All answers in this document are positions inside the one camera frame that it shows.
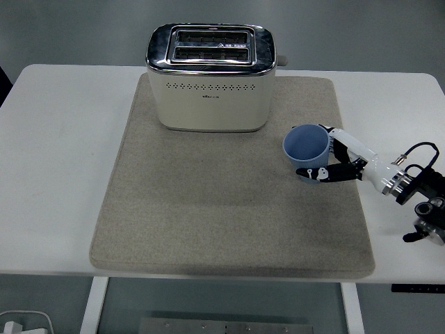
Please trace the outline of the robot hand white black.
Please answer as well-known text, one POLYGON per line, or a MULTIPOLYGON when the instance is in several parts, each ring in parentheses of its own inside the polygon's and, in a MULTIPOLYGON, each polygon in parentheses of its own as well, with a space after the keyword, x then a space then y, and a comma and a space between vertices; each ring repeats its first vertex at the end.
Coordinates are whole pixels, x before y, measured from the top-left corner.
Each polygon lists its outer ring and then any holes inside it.
POLYGON ((329 149, 336 164, 317 168, 298 168, 296 174, 304 180, 320 183, 369 181, 377 191, 390 194, 401 183, 404 172, 379 156, 342 129, 322 126, 329 136, 329 149))

